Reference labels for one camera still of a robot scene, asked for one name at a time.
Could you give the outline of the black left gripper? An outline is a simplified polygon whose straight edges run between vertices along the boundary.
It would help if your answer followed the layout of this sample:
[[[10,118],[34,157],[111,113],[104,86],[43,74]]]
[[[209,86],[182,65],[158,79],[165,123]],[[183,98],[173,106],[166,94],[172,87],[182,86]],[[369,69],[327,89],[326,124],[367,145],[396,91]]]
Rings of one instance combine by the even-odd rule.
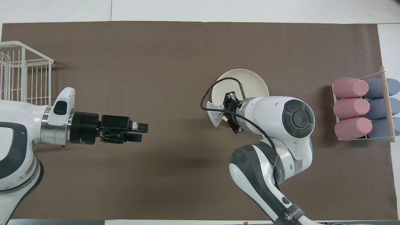
[[[124,142],[142,142],[142,134],[147,133],[148,124],[138,123],[126,116],[99,115],[88,112],[75,112],[69,131],[69,141],[76,144],[94,144],[99,137],[101,142],[123,144]]]

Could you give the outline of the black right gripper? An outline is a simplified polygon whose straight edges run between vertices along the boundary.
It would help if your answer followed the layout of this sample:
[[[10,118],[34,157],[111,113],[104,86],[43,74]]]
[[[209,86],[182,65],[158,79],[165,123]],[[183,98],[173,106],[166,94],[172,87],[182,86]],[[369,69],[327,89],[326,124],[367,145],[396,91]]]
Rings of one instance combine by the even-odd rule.
[[[223,106],[224,106],[224,117],[227,120],[229,127],[235,134],[241,133],[242,127],[236,121],[236,116],[232,113],[236,113],[236,110],[241,106],[241,101],[236,98],[235,92],[228,92],[225,94]]]

